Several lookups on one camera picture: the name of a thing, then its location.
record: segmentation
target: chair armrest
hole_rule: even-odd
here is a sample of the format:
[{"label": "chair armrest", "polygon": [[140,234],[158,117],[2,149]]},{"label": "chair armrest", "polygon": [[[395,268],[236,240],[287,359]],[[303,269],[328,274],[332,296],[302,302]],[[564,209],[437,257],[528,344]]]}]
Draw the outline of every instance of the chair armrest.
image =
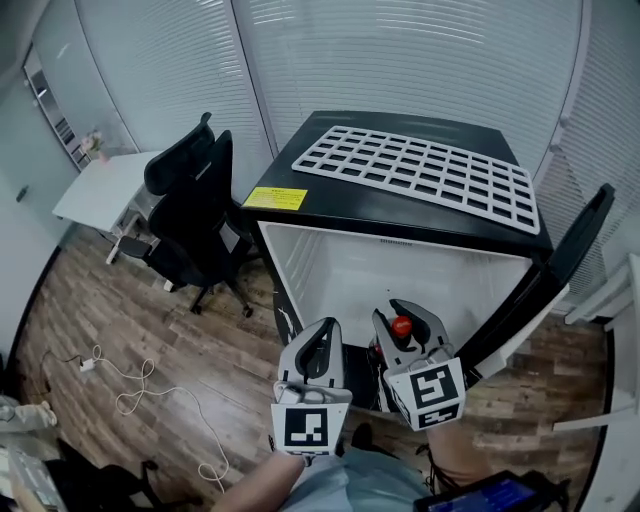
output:
[{"label": "chair armrest", "polygon": [[130,236],[123,236],[118,242],[118,249],[132,258],[144,259],[151,252],[152,246]]}]

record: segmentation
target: wooden floor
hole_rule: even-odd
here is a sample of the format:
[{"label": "wooden floor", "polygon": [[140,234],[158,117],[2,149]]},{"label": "wooden floor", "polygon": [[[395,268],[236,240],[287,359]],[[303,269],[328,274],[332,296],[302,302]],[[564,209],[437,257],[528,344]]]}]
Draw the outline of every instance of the wooden floor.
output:
[{"label": "wooden floor", "polygon": [[[189,388],[218,432],[231,469],[230,486],[264,458],[271,429],[269,405],[281,344],[271,305],[271,281],[260,262],[246,265],[241,287],[254,304],[252,318],[224,287],[203,304],[198,317],[187,307],[196,290],[162,290],[162,280],[148,268],[121,258],[104,264],[109,244],[95,232],[79,229],[57,258],[35,301],[18,348],[25,376],[23,398],[47,398],[59,418],[60,435],[97,465],[119,464],[137,472],[144,459],[160,471],[154,479],[165,499],[202,496],[206,505],[218,495],[216,484],[198,477],[201,462],[219,466],[215,442],[184,393],[145,397],[130,416],[115,409],[122,392],[139,382],[121,378],[99,364],[81,374],[74,363],[47,357],[91,357],[94,345],[123,372],[138,375],[144,359],[156,370],[149,389]],[[513,358],[508,369],[474,387],[463,422],[496,469],[518,473],[538,469],[550,478],[572,478],[573,503],[591,465],[598,431],[553,434],[551,425],[602,411],[605,343],[600,328],[567,327],[547,319]],[[426,469],[415,448],[424,433],[388,418],[361,411],[349,415],[347,432],[361,421],[374,425],[376,442]]]}]

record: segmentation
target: white cable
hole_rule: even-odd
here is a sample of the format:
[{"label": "white cable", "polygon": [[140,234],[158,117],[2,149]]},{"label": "white cable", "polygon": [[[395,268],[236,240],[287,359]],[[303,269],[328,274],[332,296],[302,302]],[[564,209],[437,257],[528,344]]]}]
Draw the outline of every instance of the white cable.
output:
[{"label": "white cable", "polygon": [[[116,409],[118,409],[118,412],[120,414],[122,414],[123,416],[129,416],[129,414],[132,414],[138,408],[138,405],[140,405],[140,400],[142,400],[142,397],[145,394],[151,395],[151,396],[162,396],[162,395],[166,395],[167,393],[171,393],[172,391],[184,391],[191,398],[193,398],[194,402],[198,406],[198,412],[200,413],[200,418],[202,418],[202,421],[207,426],[207,428],[211,431],[211,433],[213,434],[213,438],[216,440],[216,443],[218,444],[218,449],[220,450],[220,455],[222,455],[222,458],[224,459],[224,466],[225,466],[224,472],[222,473],[222,475],[218,476],[218,472],[215,470],[215,468],[211,464],[202,463],[202,464],[200,464],[198,466],[198,474],[200,475],[200,478],[202,478],[204,480],[207,480],[208,482],[216,482],[220,486],[220,490],[224,494],[224,487],[222,485],[222,479],[229,472],[229,459],[227,459],[227,456],[225,455],[224,450],[222,449],[222,444],[220,444],[220,439],[218,438],[218,434],[216,434],[216,431],[213,429],[213,427],[211,425],[209,425],[209,422],[204,417],[204,414],[202,413],[202,406],[200,405],[200,402],[198,401],[196,396],[191,391],[189,391],[188,389],[180,387],[180,386],[173,387],[171,389],[167,389],[166,391],[163,391],[162,393],[155,393],[153,391],[149,391],[146,388],[146,379],[156,369],[156,364],[153,361],[153,359],[145,359],[144,360],[144,362],[142,363],[142,367],[140,368],[140,377],[135,377],[133,375],[126,375],[126,374],[122,373],[120,371],[120,369],[115,364],[113,364],[108,359],[105,359],[104,357],[102,357],[102,348],[100,347],[100,345],[96,345],[95,347],[93,347],[93,361],[94,361],[94,363],[96,363],[98,361],[102,361],[103,363],[107,363],[107,364],[111,365],[111,367],[115,371],[117,371],[120,375],[122,375],[125,379],[132,379],[132,380],[141,381],[142,389],[140,391],[136,391],[135,393],[120,393],[118,395],[118,397],[116,398]],[[151,368],[147,373],[145,373],[144,369],[145,369],[145,366],[147,365],[147,363],[151,365]],[[123,410],[123,409],[120,408],[120,400],[122,398],[124,398],[124,397],[135,398],[136,399],[136,403],[128,411]],[[210,477],[210,476],[204,475],[203,472],[202,472],[203,468],[207,468],[209,471],[211,471],[213,473],[214,477]]]}]

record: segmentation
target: power plug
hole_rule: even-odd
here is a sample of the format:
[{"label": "power plug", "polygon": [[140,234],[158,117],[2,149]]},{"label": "power plug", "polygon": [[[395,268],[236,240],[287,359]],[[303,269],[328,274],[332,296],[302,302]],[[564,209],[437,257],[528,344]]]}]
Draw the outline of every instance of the power plug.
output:
[{"label": "power plug", "polygon": [[93,359],[87,359],[86,361],[82,361],[82,363],[80,363],[81,372],[90,372],[95,367],[96,367],[96,362]]}]

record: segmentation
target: black cabinet top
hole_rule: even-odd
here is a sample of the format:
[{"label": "black cabinet top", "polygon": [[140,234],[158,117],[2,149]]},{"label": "black cabinet top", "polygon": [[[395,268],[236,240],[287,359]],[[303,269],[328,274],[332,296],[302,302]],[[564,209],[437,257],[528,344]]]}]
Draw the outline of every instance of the black cabinet top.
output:
[{"label": "black cabinet top", "polygon": [[428,117],[379,112],[314,112],[269,166],[259,187],[307,190],[297,211],[244,207],[255,220],[280,222],[546,259],[551,240],[542,217],[531,235],[452,208],[294,171],[293,162],[335,125],[398,133],[459,147],[518,165],[498,130]]}]

